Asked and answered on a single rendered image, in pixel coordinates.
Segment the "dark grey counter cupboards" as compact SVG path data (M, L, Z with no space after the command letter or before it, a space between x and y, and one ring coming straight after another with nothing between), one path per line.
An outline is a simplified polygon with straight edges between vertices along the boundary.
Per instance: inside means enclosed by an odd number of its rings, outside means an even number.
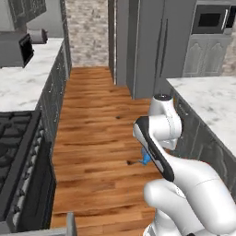
M36 109L41 111L45 133L52 144L56 138L70 69L71 64L67 58L65 43L62 42L53 59L53 65L36 106Z

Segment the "grey fridge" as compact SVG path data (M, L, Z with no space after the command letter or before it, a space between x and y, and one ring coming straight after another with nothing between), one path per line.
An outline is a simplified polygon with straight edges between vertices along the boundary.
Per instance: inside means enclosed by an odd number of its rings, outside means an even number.
M196 0L118 0L116 76L134 99L181 77Z

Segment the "dark grey island cupboards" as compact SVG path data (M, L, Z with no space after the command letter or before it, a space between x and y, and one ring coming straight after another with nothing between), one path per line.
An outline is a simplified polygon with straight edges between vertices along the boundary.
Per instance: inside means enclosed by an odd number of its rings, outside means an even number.
M183 133L174 155L210 164L236 201L236 77L170 78Z

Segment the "pale grey panelled cupboards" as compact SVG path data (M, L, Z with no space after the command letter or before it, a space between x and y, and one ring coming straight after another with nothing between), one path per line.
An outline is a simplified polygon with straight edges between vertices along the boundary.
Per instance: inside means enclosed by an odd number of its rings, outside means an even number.
M218 77L231 36L197 34L190 37L183 77Z

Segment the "black oven door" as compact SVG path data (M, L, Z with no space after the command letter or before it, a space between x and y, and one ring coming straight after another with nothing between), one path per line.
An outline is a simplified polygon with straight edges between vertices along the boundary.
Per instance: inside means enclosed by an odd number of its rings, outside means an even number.
M9 215L13 232L50 228L56 186L50 149L43 138L29 154Z

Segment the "black hob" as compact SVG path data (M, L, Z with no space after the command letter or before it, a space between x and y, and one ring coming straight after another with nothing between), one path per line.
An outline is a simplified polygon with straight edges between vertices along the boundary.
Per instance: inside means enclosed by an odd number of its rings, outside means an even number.
M0 112L0 221L5 221L41 119L39 111Z

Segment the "grey paper towel roll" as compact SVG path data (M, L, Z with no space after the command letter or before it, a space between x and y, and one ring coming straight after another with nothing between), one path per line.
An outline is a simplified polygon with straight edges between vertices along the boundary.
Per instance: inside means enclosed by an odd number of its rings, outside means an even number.
M47 31L45 29L29 29L28 34L33 44L45 44L48 41Z

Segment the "grey open drawer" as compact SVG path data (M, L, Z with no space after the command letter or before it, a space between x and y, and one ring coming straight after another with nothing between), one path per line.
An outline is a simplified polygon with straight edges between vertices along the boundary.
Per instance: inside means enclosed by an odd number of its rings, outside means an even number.
M66 215L66 226L64 228L32 230L18 233L0 234L0 236L78 236L78 234L74 213L68 212Z

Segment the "dark grey toaster oven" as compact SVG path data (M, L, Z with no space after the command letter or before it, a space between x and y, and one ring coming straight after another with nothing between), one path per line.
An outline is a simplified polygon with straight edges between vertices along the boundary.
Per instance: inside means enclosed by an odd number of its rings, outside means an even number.
M0 33L0 67L25 67L33 55L28 33Z

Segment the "grey built-in microwave oven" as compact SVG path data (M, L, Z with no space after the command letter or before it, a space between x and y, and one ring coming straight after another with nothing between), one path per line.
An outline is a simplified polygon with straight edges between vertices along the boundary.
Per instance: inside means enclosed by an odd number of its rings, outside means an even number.
M236 18L236 3L197 3L193 34L227 34Z

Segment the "grey wall cupboards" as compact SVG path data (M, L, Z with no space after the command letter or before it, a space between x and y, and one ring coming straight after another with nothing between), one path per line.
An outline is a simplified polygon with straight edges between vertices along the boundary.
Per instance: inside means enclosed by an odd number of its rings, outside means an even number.
M0 31L23 29L45 11L45 0L0 0Z

